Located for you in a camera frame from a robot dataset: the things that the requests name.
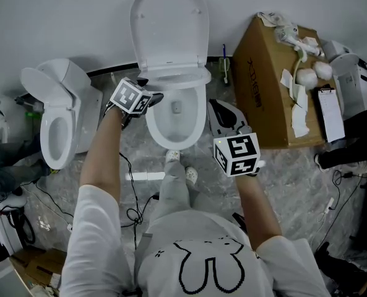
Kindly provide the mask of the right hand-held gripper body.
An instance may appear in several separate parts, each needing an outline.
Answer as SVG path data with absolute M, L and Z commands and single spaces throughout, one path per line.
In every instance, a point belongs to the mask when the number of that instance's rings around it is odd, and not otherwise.
M 207 115 L 213 135 L 213 158 L 228 177 L 256 175 L 261 156 L 257 135 L 248 126 L 241 110 L 233 105 L 231 109 L 237 117 L 235 126 L 219 127 L 210 119 L 207 104 Z

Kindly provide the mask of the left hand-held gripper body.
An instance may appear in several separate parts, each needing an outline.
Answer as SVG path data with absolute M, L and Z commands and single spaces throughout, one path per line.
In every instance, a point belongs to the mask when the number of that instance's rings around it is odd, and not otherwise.
M 110 97 L 110 108 L 118 107 L 123 113 L 132 117 L 146 114 L 152 97 L 150 92 L 128 77 L 123 77 L 119 82 L 115 77 L 111 77 L 111 81 L 116 88 Z

